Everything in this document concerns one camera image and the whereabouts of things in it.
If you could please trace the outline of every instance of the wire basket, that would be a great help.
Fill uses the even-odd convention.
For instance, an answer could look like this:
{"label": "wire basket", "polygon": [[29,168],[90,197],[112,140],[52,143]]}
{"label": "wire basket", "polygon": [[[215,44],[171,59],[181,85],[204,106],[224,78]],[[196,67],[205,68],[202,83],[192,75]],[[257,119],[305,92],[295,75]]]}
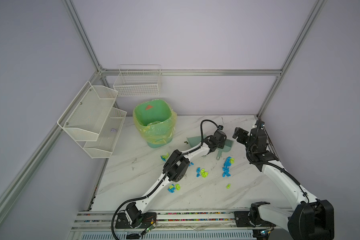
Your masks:
{"label": "wire basket", "polygon": [[118,96],[158,96],[161,89],[160,65],[119,65],[113,88]]}
{"label": "wire basket", "polygon": [[91,158],[109,158],[115,149],[127,112],[112,108],[97,141],[86,142],[83,149]]}
{"label": "wire basket", "polygon": [[65,122],[58,124],[75,141],[96,141],[115,103],[117,91],[105,86],[92,86]]}

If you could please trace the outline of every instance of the mounting plate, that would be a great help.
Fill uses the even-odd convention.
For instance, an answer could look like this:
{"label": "mounting plate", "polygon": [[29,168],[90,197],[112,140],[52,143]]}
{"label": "mounting plate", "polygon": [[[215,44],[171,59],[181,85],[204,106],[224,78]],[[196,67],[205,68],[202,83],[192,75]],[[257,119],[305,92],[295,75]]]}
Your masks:
{"label": "mounting plate", "polygon": [[[143,228],[143,229],[148,228],[151,225],[151,220],[156,222],[156,215],[157,215],[157,213],[155,213],[155,212],[147,212],[147,213],[142,214],[141,216],[143,218],[143,221],[141,222],[141,224],[139,225],[138,228]],[[116,229],[132,228],[129,225],[127,217],[125,216],[125,212],[120,212],[117,215],[117,219],[115,221],[115,228]]]}
{"label": "mounting plate", "polygon": [[[233,212],[235,215],[236,227],[254,227],[250,224],[250,211],[237,211]],[[272,227],[272,223],[264,221],[264,223],[256,226],[256,227]]]}

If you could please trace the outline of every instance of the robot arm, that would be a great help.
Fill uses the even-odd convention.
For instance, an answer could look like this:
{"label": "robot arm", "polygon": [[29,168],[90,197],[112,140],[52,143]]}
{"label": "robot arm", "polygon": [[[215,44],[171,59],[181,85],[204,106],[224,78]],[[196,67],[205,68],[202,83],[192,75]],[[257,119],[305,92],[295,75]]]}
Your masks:
{"label": "robot arm", "polygon": [[293,212],[274,207],[269,202],[256,202],[251,204],[250,222],[254,226],[271,222],[289,231],[294,240],[333,239],[332,205],[307,191],[284,169],[279,159],[266,150],[267,135],[260,118],[255,126],[250,133],[237,127],[233,138],[245,145],[247,159],[273,181],[291,204]]}
{"label": "robot arm", "polygon": [[163,172],[157,181],[143,194],[140,200],[133,201],[127,205],[125,215],[132,227],[140,224],[141,215],[149,210],[150,203],[162,189],[166,189],[173,181],[178,182],[183,178],[193,158],[214,152],[218,147],[224,147],[226,135],[221,131],[222,126],[218,128],[213,136],[202,139],[197,146],[187,151],[173,151],[164,164]]}

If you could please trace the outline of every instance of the red triangle sticker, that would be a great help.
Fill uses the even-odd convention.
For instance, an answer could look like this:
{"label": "red triangle sticker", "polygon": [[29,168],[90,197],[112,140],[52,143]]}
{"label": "red triangle sticker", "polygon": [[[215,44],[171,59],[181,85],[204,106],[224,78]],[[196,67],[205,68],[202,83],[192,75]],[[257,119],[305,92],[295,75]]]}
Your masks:
{"label": "red triangle sticker", "polygon": [[151,109],[151,108],[153,108],[153,106],[148,105],[145,109],[148,110],[148,109]]}

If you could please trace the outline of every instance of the black cable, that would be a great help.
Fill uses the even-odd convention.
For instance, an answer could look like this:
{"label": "black cable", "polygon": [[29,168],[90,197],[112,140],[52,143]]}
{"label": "black cable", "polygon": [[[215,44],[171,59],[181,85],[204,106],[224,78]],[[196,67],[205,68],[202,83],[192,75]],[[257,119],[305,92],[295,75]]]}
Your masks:
{"label": "black cable", "polygon": [[216,122],[209,120],[209,119],[204,119],[201,123],[200,123],[200,132],[202,134],[202,140],[201,142],[203,142],[203,122],[212,122],[217,128],[219,128],[219,126],[216,124]]}
{"label": "black cable", "polygon": [[302,188],[301,188],[300,185],[299,185],[299,188],[300,188],[301,191],[302,191],[302,195],[307,198],[307,200],[308,200],[307,204],[308,204],[308,203],[309,203],[309,198],[308,198],[308,196],[307,196],[307,193],[302,190]]}
{"label": "black cable", "polygon": [[118,214],[118,211],[121,209],[121,207],[124,206],[125,204],[129,203],[129,202],[139,201],[139,200],[143,200],[143,199],[148,198],[150,195],[152,195],[152,194],[157,190],[157,188],[158,188],[158,187],[160,186],[160,184],[163,182],[163,179],[160,180],[160,182],[156,185],[156,187],[155,187],[149,194],[147,194],[146,196],[138,197],[138,198],[135,198],[135,199],[126,200],[125,202],[123,202],[123,203],[117,208],[117,210],[116,210],[115,213],[113,214],[112,221],[111,221],[111,225],[110,225],[110,229],[111,229],[112,235],[113,235],[113,237],[115,238],[115,240],[120,240],[120,239],[116,236],[116,233],[115,233],[114,221],[115,221],[115,217],[116,217],[116,215]]}

